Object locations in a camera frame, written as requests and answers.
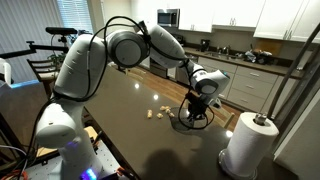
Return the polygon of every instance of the floor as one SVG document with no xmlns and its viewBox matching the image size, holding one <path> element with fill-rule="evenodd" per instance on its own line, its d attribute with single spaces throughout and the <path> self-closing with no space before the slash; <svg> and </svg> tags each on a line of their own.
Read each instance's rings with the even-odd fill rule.
<svg viewBox="0 0 320 180">
<path fill-rule="evenodd" d="M 147 85 L 149 88 L 154 89 L 161 93 L 162 95 L 170 98 L 174 102 L 181 104 L 181 102 L 184 99 L 185 94 L 187 93 L 188 89 L 180 85 L 173 80 L 170 79 L 164 79 L 159 76 L 156 76 L 149 71 L 146 71 L 146 75 L 144 77 L 144 82 L 145 85 Z M 233 112 L 235 114 L 235 117 L 231 121 L 230 125 L 228 126 L 228 130 L 233 131 L 235 128 L 235 125 L 238 121 L 239 115 L 242 113 L 241 111 L 232 108 L 231 106 L 228 106 L 226 104 L 223 104 L 223 108 L 226 109 L 229 112 Z"/>
</svg>

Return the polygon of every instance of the chair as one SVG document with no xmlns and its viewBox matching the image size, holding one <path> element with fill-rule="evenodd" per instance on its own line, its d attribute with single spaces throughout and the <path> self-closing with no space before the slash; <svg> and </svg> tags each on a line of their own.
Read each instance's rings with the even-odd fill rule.
<svg viewBox="0 0 320 180">
<path fill-rule="evenodd" d="M 132 77 L 133 79 L 136 79 L 141 83 L 143 83 L 144 77 L 146 75 L 146 72 L 138 68 L 130 68 L 130 69 L 127 68 L 125 72 L 127 76 Z"/>
<path fill-rule="evenodd" d="M 50 84 L 54 82 L 59 74 L 59 69 L 53 60 L 32 61 L 27 59 L 31 69 L 35 73 L 39 82 L 43 83 L 48 98 L 52 90 Z"/>
<path fill-rule="evenodd" d="M 231 121 L 233 120 L 235 114 L 233 112 L 229 112 L 223 107 L 217 109 L 212 108 L 213 112 L 215 113 L 214 121 L 218 123 L 221 127 L 228 129 L 228 126 L 230 125 Z M 212 113 L 210 111 L 207 111 L 209 114 L 208 116 L 211 118 Z"/>
<path fill-rule="evenodd" d="M 4 80 L 9 86 L 13 83 L 11 79 L 11 66 L 2 58 L 0 58 L 0 80 Z"/>
</svg>

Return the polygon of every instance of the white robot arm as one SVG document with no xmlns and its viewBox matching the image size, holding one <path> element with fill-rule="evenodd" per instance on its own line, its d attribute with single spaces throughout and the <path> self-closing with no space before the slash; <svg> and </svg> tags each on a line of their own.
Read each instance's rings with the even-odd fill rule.
<svg viewBox="0 0 320 180">
<path fill-rule="evenodd" d="M 181 67 L 200 94 L 200 100 L 207 106 L 216 103 L 229 77 L 221 71 L 207 73 L 189 61 L 180 44 L 160 26 L 145 28 L 145 32 L 147 35 L 115 31 L 106 41 L 85 34 L 70 48 L 54 86 L 53 103 L 44 110 L 36 129 L 37 142 L 47 148 L 58 148 L 63 158 L 50 177 L 77 179 L 88 168 L 97 177 L 103 177 L 103 167 L 83 130 L 81 114 L 84 102 L 95 93 L 106 64 L 111 61 L 122 67 L 134 67 L 150 55 L 163 67 Z"/>
</svg>

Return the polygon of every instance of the upper cabinet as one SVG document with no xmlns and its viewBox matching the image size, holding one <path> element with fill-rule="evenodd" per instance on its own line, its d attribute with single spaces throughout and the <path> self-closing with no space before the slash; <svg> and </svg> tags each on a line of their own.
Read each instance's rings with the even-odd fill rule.
<svg viewBox="0 0 320 180">
<path fill-rule="evenodd" d="M 319 0 L 266 0 L 254 37 L 306 41 L 320 22 L 319 9 Z"/>
<path fill-rule="evenodd" d="M 211 32 L 214 13 L 213 1 L 182 1 L 180 4 L 179 29 Z"/>
<path fill-rule="evenodd" d="M 256 27 L 265 0 L 216 1 L 212 24 L 232 27 Z"/>
</svg>

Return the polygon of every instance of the cabinet handle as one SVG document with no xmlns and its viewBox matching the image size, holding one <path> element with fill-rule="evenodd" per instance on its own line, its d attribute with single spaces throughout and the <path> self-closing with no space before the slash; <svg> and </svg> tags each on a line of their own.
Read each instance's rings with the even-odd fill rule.
<svg viewBox="0 0 320 180">
<path fill-rule="evenodd" d="M 245 99 L 240 99 L 241 101 L 243 101 L 243 102 L 245 102 L 245 103 L 248 103 L 248 101 L 247 100 L 245 100 Z"/>
<path fill-rule="evenodd" d="M 283 36 L 283 39 L 287 39 L 287 33 L 288 33 L 288 30 L 286 30 L 286 32 L 284 33 L 284 36 Z"/>
<path fill-rule="evenodd" d="M 250 88 L 250 89 L 254 89 L 253 86 L 250 86 L 250 85 L 246 85 L 246 87 Z"/>
<path fill-rule="evenodd" d="M 256 76 L 256 77 L 259 77 L 259 76 L 260 76 L 259 74 L 255 74 L 255 73 L 250 73 L 250 75 Z"/>
<path fill-rule="evenodd" d="M 287 38 L 288 40 L 291 39 L 291 35 L 292 35 L 292 31 L 289 32 L 289 35 L 288 35 L 288 38 Z"/>
</svg>

